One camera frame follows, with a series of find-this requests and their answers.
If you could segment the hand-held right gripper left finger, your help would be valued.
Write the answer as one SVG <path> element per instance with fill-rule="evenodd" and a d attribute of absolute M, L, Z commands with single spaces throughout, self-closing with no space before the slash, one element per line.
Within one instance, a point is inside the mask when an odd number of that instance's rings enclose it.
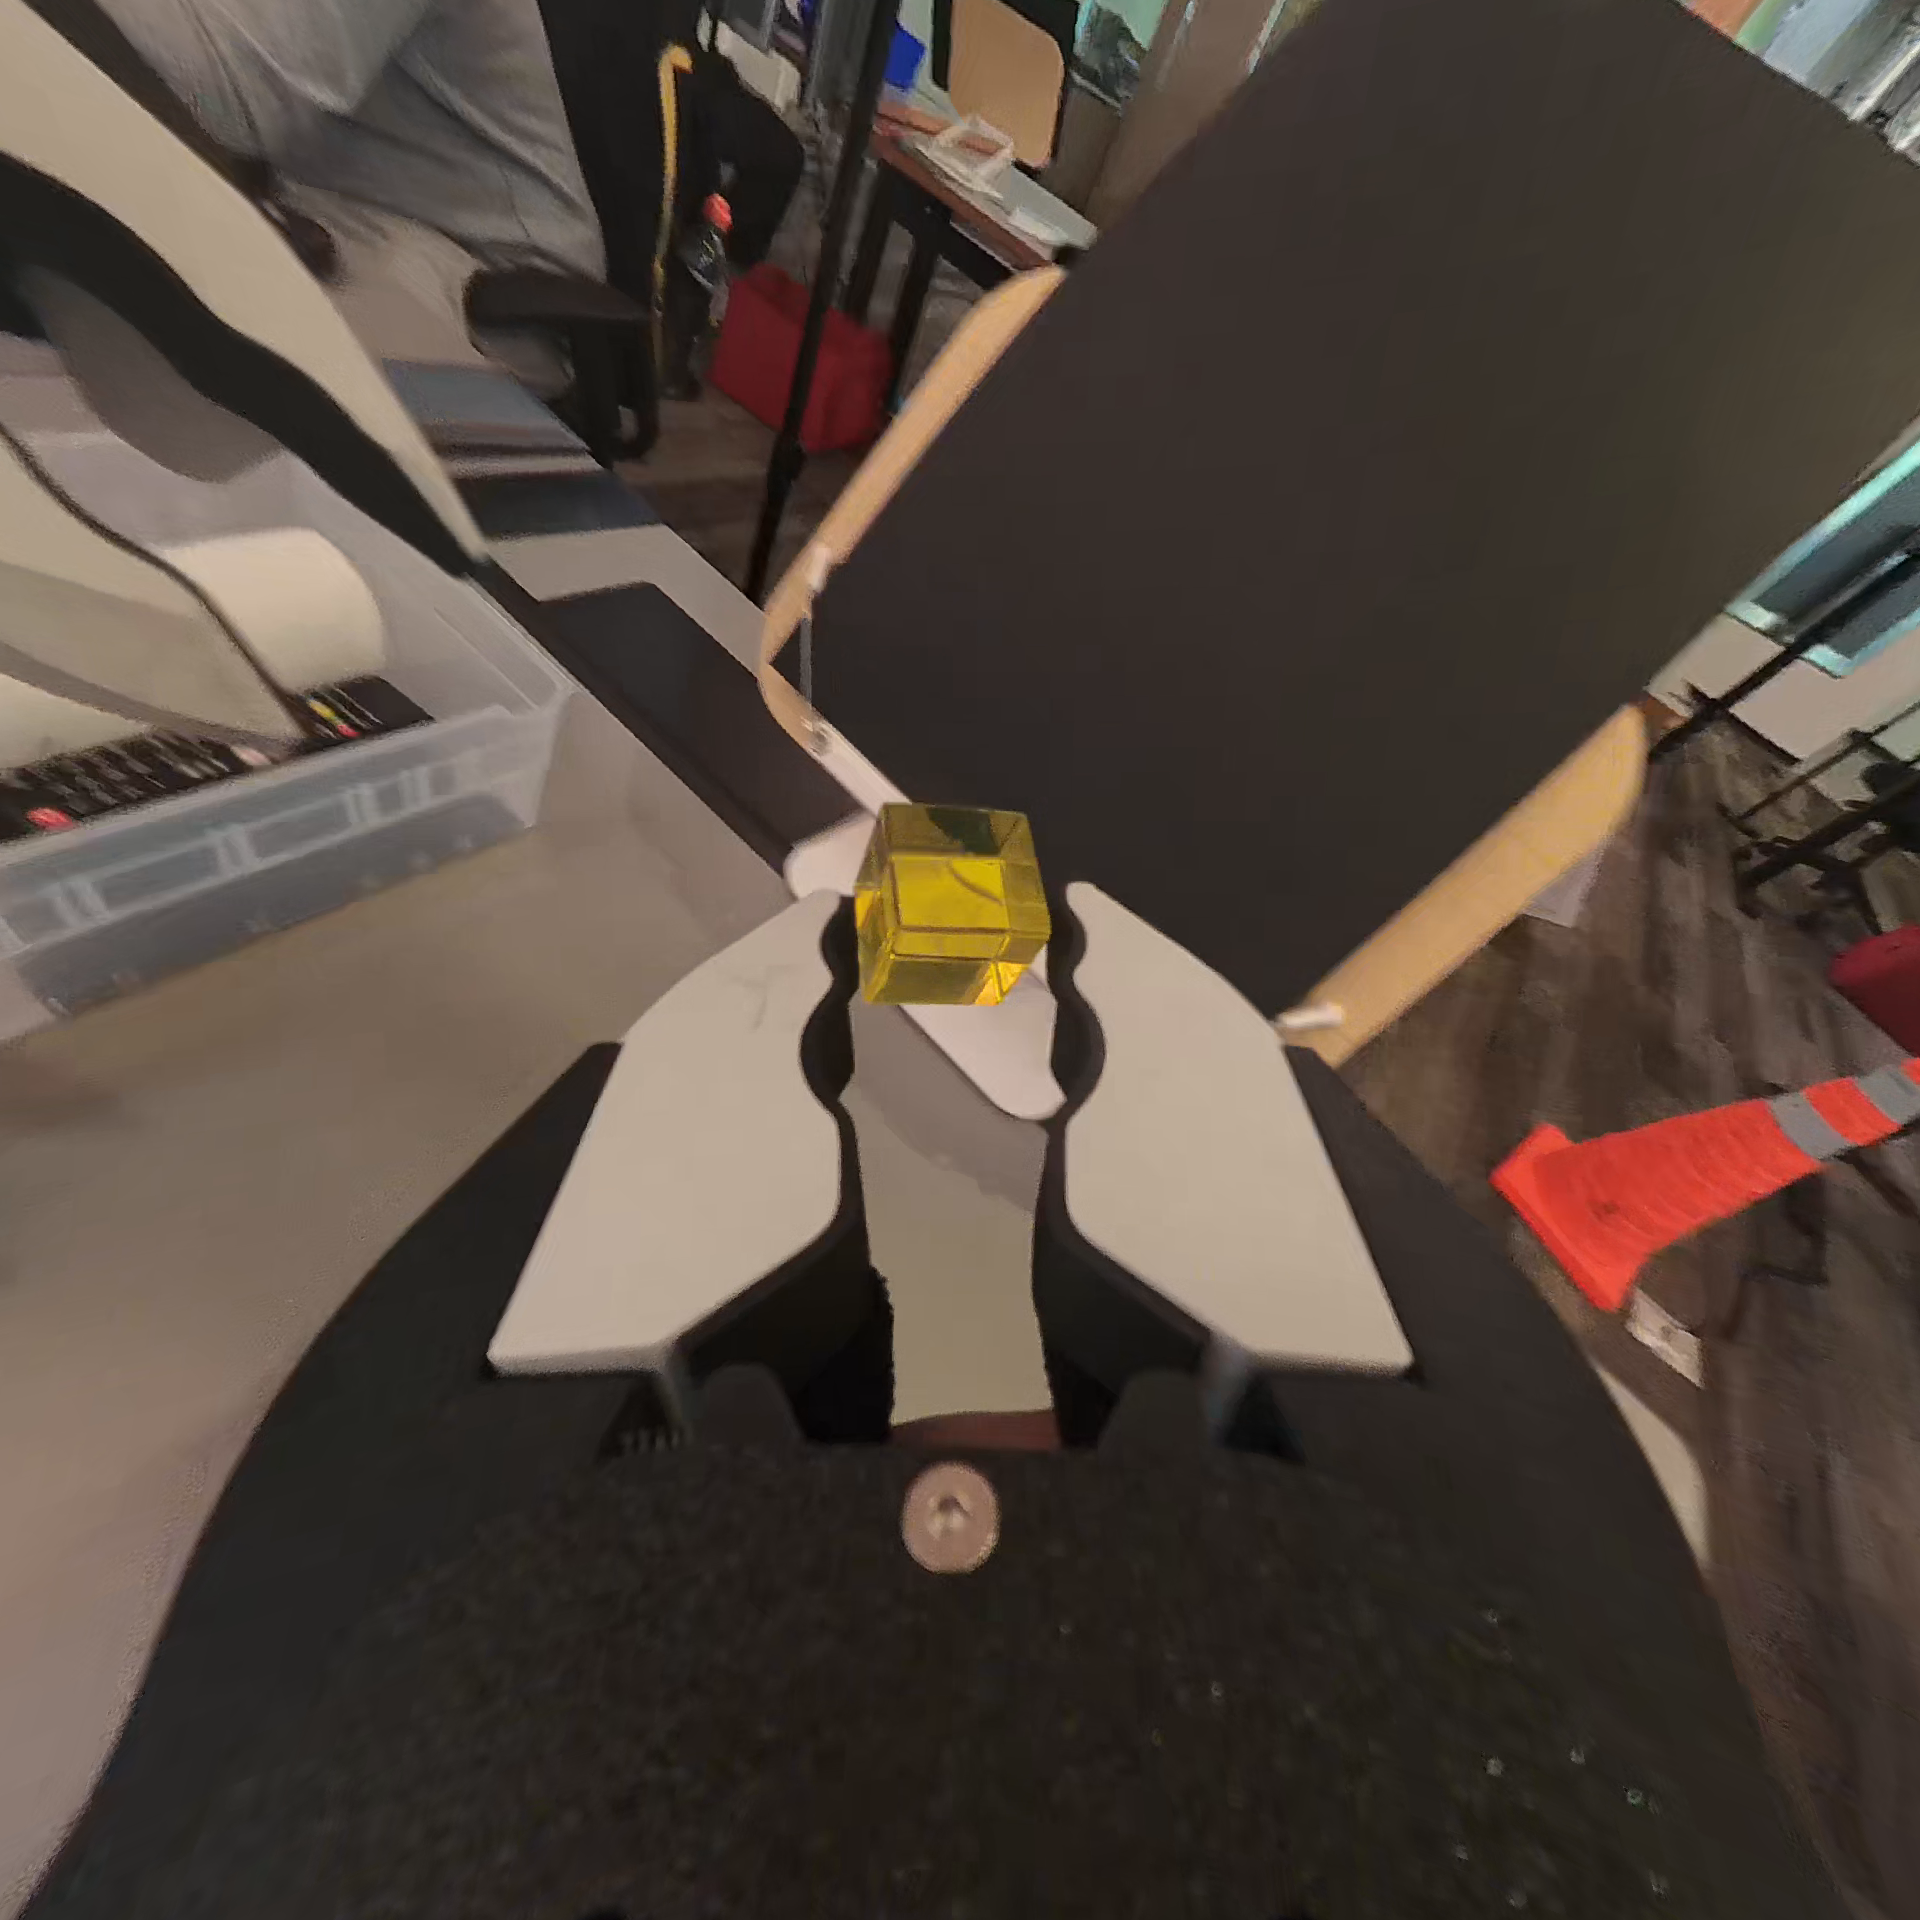
<path fill-rule="evenodd" d="M 486 1346 L 498 1376 L 756 1365 L 807 1387 L 857 1341 L 872 1270 L 853 1074 L 853 904 L 815 891 L 669 987 L 607 1081 Z"/>

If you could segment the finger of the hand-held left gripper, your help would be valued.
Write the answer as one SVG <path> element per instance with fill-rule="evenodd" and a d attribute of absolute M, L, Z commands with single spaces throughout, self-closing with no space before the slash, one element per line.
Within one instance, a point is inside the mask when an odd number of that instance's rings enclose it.
<path fill-rule="evenodd" d="M 5 5 L 5 249 L 448 573 L 486 541 L 376 360 L 93 5 Z"/>
<path fill-rule="evenodd" d="M 272 397 L 266 421 L 199 390 L 140 337 L 71 369 L 57 345 L 5 334 L 5 430 L 121 534 L 309 529 L 386 534 L 376 453 L 327 401 Z"/>

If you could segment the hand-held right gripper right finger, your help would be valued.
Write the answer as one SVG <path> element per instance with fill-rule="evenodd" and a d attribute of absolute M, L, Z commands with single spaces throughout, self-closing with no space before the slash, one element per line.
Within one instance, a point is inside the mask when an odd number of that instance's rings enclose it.
<path fill-rule="evenodd" d="M 1413 1349 L 1279 1030 L 1224 977 L 1085 880 L 1079 944 L 1050 961 L 1055 1037 L 1088 1017 L 1089 1086 L 1046 1142 L 1066 1253 L 1143 1298 L 1133 1337 L 1094 1310 L 1077 1355 L 1101 1384 L 1194 1345 L 1212 1387 L 1257 1372 L 1402 1379 Z"/>

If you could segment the white bottle with black cap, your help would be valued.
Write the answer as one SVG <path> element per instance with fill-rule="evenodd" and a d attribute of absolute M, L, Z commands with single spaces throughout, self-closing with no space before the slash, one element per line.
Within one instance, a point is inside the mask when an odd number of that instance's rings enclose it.
<path fill-rule="evenodd" d="M 140 732 L 286 745 L 296 696 L 378 672 L 386 632 L 321 534 L 146 547 L 5 435 L 2 653 L 5 765 L 18 765 Z"/>

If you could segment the yellow transparent cube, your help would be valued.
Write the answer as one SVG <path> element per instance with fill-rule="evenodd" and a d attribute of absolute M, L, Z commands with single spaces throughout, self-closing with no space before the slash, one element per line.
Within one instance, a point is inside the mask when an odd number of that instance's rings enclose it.
<path fill-rule="evenodd" d="M 1032 828 L 998 806 L 885 802 L 853 913 L 871 1004 L 1002 1004 L 1050 938 Z"/>

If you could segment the clear plastic bin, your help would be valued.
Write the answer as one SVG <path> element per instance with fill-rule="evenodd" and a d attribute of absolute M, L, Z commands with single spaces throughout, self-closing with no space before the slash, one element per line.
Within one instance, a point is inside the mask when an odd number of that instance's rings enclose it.
<path fill-rule="evenodd" d="M 388 661 L 358 680 L 434 722 L 5 846 L 5 1042 L 536 822 L 561 672 L 392 534 L 318 534 L 386 624 Z"/>

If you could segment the grey desk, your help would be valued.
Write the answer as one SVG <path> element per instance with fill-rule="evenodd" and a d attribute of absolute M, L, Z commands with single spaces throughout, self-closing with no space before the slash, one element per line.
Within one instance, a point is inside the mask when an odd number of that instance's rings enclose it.
<path fill-rule="evenodd" d="M 652 586 L 718 710 L 567 685 L 538 821 L 5 1048 L 5 1915 L 89 1798 L 208 1513 L 311 1339 L 588 1045 L 777 908 L 815 813 L 756 614 L 655 526 L 504 544 L 536 601 Z"/>

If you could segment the black office chair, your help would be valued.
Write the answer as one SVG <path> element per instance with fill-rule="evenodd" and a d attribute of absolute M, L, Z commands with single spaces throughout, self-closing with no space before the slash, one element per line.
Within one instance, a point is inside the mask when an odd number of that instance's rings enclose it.
<path fill-rule="evenodd" d="M 655 323 L 591 277 L 481 269 L 463 289 L 476 347 L 520 377 L 600 465 L 638 460 L 657 440 Z"/>

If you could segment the black backpack with yellow stripe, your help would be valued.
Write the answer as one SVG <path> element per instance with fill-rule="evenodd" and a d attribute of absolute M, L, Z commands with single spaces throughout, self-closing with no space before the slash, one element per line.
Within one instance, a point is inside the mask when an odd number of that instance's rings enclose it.
<path fill-rule="evenodd" d="M 695 401 L 680 328 L 680 237 L 706 194 L 734 209 L 728 265 L 761 265 L 807 172 L 802 137 L 718 50 L 698 2 L 542 2 L 607 282 L 655 323 L 657 393 Z"/>

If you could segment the dark bottle with red cap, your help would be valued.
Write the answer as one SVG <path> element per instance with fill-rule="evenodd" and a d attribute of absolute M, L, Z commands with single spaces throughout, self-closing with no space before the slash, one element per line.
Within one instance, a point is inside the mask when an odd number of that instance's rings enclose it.
<path fill-rule="evenodd" d="M 728 237 L 734 209 L 725 193 L 703 196 L 679 242 L 679 316 L 689 341 L 698 341 L 728 289 Z"/>

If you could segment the red box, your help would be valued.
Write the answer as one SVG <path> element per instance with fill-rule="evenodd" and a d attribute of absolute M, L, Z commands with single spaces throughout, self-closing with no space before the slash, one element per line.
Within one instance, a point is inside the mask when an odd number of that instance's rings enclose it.
<path fill-rule="evenodd" d="M 809 289 L 772 264 L 732 280 L 706 379 L 761 425 L 778 428 L 783 421 L 807 310 Z M 871 445 L 881 433 L 893 369 L 881 332 L 826 309 L 807 388 L 804 453 Z"/>

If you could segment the black stand pole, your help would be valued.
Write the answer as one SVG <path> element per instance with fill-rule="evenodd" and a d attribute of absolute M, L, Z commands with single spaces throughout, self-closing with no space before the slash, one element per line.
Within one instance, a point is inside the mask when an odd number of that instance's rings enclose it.
<path fill-rule="evenodd" d="M 813 385 L 813 371 L 821 356 L 821 345 L 825 338 L 825 318 L 831 310 L 837 289 L 840 282 L 844 251 L 847 246 L 853 228 L 858 184 L 866 172 L 866 153 L 872 134 L 872 116 L 880 101 L 881 69 L 888 58 L 896 17 L 896 2 L 872 2 L 868 12 L 866 32 L 858 44 L 854 83 L 847 98 L 845 123 L 840 128 L 840 141 L 831 173 L 831 193 L 825 205 L 823 236 L 807 293 L 807 313 L 800 330 L 798 356 L 785 387 L 782 422 L 774 433 L 774 444 L 762 475 L 762 493 L 751 540 L 746 577 L 743 582 L 744 594 L 756 605 L 762 605 L 766 601 L 783 509 L 807 462 L 804 421 L 809 409 L 809 393 Z"/>

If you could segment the black board on wooden panel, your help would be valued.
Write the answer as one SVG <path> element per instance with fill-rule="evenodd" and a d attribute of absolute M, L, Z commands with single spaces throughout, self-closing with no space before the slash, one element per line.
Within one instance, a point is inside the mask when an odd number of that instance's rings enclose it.
<path fill-rule="evenodd" d="M 1641 793 L 1916 430 L 1916 163 L 1682 5 L 1321 5 L 981 297 L 770 597 L 826 769 L 1020 810 L 1344 1064 Z"/>

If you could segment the wooden table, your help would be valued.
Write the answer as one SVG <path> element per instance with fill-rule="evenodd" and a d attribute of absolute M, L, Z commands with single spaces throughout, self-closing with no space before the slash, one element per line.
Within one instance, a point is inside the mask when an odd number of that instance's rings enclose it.
<path fill-rule="evenodd" d="M 858 218 L 840 310 L 866 323 L 893 234 L 906 258 L 885 334 L 888 385 L 881 409 L 904 395 L 906 362 L 921 332 L 932 282 L 950 269 L 981 296 L 1009 277 L 1070 265 L 1092 249 L 1097 228 L 1077 209 L 1012 165 L 989 185 L 974 185 L 932 155 L 934 137 L 901 114 L 876 114 L 868 140 L 871 190 Z"/>

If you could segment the light wooden board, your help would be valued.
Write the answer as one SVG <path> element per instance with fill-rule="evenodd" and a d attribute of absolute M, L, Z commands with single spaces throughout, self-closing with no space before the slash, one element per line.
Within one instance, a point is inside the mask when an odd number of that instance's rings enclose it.
<path fill-rule="evenodd" d="M 1015 160 L 1038 172 L 1054 158 L 1065 106 L 1066 49 L 1060 35 L 1006 2 L 950 2 L 950 106 L 1012 141 Z"/>

